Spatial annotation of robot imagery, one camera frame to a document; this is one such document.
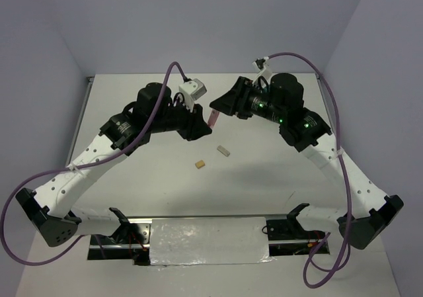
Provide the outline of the grey white eraser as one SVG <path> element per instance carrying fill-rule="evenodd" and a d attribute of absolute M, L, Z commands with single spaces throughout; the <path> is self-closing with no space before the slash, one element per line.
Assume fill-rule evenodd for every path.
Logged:
<path fill-rule="evenodd" d="M 224 148 L 223 146 L 218 146 L 217 147 L 217 151 L 219 151 L 220 153 L 222 153 L 225 157 L 229 157 L 230 156 L 230 152 Z"/>

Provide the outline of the tan yellow eraser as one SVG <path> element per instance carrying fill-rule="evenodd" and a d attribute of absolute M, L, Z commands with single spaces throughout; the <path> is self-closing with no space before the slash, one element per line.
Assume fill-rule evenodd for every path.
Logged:
<path fill-rule="evenodd" d="M 200 161 L 195 163 L 195 166 L 196 166 L 197 169 L 200 169 L 200 168 L 205 166 L 205 162 L 203 160 L 200 160 Z"/>

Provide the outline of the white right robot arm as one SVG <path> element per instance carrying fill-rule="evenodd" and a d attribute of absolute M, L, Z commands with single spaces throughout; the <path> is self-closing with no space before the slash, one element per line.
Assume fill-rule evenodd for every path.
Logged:
<path fill-rule="evenodd" d="M 271 77 L 267 90 L 239 77 L 234 86 L 210 103 L 227 116 L 246 120 L 254 115 L 278 124 L 287 145 L 311 161 L 342 191 L 349 191 L 347 208 L 318 208 L 308 203 L 296 206 L 287 216 L 288 233 L 302 238 L 309 231 L 338 230 L 349 245 L 365 249 L 404 206 L 397 196 L 377 187 L 336 145 L 336 136 L 324 119 L 304 106 L 304 87 L 290 73 Z"/>

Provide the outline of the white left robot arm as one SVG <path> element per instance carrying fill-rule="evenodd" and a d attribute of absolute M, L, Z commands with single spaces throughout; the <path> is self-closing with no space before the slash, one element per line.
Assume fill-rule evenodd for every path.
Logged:
<path fill-rule="evenodd" d="M 206 93 L 198 79 L 179 86 L 176 95 L 160 83 L 149 83 L 137 99 L 112 116 L 89 146 L 50 181 L 35 190 L 23 188 L 15 198 L 50 247 L 77 234 L 105 235 L 122 243 L 137 227 L 117 208 L 76 208 L 78 199 L 113 166 L 147 144 L 152 134 L 177 132 L 194 141 L 211 134 L 203 109 L 196 103 Z"/>

